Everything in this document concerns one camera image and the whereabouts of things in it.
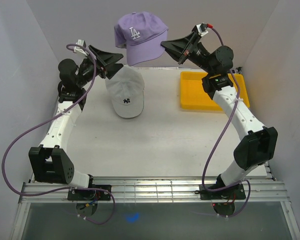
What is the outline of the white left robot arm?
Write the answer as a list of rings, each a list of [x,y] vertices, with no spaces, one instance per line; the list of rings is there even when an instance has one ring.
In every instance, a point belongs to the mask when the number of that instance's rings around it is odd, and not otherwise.
[[[37,182],[67,185],[72,194],[90,200],[99,197],[99,193],[92,176],[75,169],[67,155],[68,140],[86,104],[87,90],[84,87],[97,76],[110,80],[123,67],[119,61],[124,56],[92,45],[87,50],[75,45],[72,50],[81,54],[83,61],[77,65],[74,60],[66,58],[58,64],[60,82],[56,118],[39,146],[30,148],[28,156]]]

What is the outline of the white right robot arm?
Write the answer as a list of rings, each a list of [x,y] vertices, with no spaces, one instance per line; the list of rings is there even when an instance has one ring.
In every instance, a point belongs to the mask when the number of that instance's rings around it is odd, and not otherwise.
[[[233,50],[221,44],[210,53],[200,42],[202,36],[192,32],[183,38],[162,41],[161,46],[178,64],[189,60],[207,73],[201,79],[203,91],[228,117],[207,161],[211,161],[229,125],[233,125],[238,134],[240,142],[233,151],[232,163],[217,176],[215,184],[202,184],[202,192],[216,193],[220,198],[227,199],[252,170],[273,158],[278,132],[259,121],[240,99],[238,81],[230,72]]]

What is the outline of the purple baseball cap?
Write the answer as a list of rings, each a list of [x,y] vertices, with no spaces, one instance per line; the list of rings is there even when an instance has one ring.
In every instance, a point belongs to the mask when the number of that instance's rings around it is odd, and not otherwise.
[[[142,11],[122,16],[114,25],[115,46],[126,49],[129,66],[161,57],[161,42],[168,38],[168,26],[156,15]]]

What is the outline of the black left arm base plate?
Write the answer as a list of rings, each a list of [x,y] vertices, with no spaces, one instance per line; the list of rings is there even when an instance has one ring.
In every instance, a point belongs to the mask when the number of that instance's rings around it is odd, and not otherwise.
[[[112,191],[112,186],[110,184],[95,185],[92,184],[92,188],[102,189],[108,192]],[[73,188],[69,190],[67,195],[68,201],[109,201],[111,199],[110,195],[104,191],[100,190],[83,190],[80,188]]]

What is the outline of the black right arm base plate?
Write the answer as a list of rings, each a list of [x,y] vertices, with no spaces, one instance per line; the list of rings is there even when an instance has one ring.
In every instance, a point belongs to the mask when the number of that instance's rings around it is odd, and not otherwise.
[[[200,195],[201,200],[245,200],[246,194],[242,184],[237,184],[233,187],[220,191],[207,191],[203,185],[199,185],[199,190],[194,191],[195,194]]]

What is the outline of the white baseball cap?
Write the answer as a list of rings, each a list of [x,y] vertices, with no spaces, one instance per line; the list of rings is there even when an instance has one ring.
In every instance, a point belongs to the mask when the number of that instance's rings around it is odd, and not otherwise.
[[[121,118],[132,119],[142,113],[145,82],[135,67],[124,65],[111,79],[105,81],[105,87],[114,111]]]

